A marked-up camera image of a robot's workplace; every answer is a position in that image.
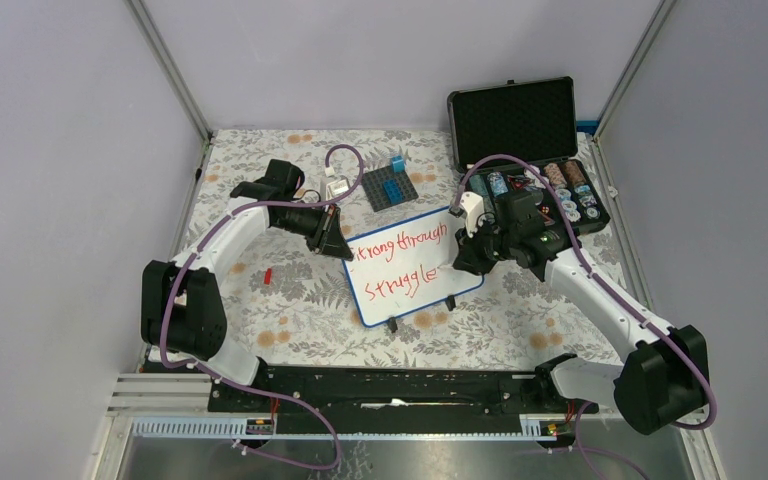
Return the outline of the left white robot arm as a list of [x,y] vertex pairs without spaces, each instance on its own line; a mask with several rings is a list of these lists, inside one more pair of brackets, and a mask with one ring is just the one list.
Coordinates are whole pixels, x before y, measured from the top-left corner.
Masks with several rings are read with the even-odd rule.
[[303,203],[303,171],[273,159],[265,174],[240,182],[223,216],[170,261],[153,260],[142,274],[140,334],[162,349],[168,368],[202,365],[233,382],[232,398],[248,411],[269,401],[260,359],[228,337],[220,287],[246,248],[271,228],[296,234],[314,254],[352,260],[335,200]]

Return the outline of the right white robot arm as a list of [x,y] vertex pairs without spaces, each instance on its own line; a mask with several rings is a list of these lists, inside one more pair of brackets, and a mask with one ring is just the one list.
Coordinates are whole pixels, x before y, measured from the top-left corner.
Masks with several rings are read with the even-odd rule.
[[667,425],[707,408],[701,428],[716,417],[708,379],[707,346],[692,326],[675,328],[646,310],[592,264],[565,213],[547,225],[529,191],[508,192],[487,213],[483,198],[459,190],[450,208],[463,225],[455,238],[456,270],[484,275],[503,261],[529,270],[572,302],[614,348],[619,364],[564,354],[536,369],[535,402],[557,412],[571,400],[617,410],[637,432]]

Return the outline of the blue framed whiteboard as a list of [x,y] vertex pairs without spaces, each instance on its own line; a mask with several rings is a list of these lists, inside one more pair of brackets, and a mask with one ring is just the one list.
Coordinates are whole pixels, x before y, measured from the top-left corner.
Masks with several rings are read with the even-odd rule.
[[480,288],[484,277],[438,267],[458,252],[458,218],[445,207],[351,238],[343,263],[363,326],[372,328]]

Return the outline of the black poker chip case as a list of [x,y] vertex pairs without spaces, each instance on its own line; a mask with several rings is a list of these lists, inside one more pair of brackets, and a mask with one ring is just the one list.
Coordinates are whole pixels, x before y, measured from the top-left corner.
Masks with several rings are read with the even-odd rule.
[[492,154],[511,155],[540,170],[555,165],[564,178],[559,197],[576,204],[569,216],[575,233],[607,227],[610,215],[578,159],[572,77],[454,91],[447,107],[458,172]]

